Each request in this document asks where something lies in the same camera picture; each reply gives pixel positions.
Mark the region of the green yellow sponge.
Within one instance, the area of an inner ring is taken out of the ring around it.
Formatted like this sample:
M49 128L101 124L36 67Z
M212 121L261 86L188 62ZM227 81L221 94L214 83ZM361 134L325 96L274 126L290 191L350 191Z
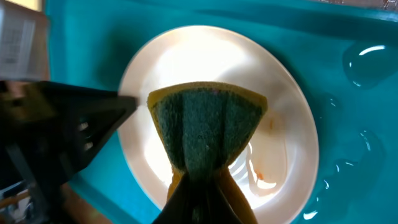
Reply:
M236 85L191 82L151 92L147 106L172 165L167 202L188 174L192 223L199 223L198 181L214 179L241 223L256 223L228 167L248 145L266 113L266 97Z

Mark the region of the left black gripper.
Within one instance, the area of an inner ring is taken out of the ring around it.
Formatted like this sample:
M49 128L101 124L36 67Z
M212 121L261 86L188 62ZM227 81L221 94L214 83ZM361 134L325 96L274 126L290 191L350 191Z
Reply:
M56 111L76 118L70 160L73 172L85 169L110 137L137 109L137 98L116 91L40 82ZM1 223L74 223L65 210L62 164L45 134L46 120L23 121L22 100L1 82Z

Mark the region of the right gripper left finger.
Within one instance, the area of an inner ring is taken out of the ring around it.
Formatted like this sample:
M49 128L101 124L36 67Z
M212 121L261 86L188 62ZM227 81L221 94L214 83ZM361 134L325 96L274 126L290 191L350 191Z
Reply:
M161 213L152 224L191 224L193 221L192 186L184 174Z

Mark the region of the white plate with stain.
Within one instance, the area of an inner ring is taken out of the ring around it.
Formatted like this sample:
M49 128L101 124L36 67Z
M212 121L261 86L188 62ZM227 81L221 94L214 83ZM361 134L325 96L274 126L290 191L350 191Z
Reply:
M146 43L124 72L119 94L135 96L137 110L118 134L141 189L163 208L172 181L170 162L147 108L148 94L197 81L230 83L267 98L267 114L229 170L259 223L292 222L317 178L319 145L312 112L297 82L270 52L219 27L167 31Z

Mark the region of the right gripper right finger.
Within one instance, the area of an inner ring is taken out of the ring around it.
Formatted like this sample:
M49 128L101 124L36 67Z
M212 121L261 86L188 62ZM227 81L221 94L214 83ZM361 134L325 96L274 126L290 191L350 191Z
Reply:
M241 224L214 179L199 180L198 187L200 224Z

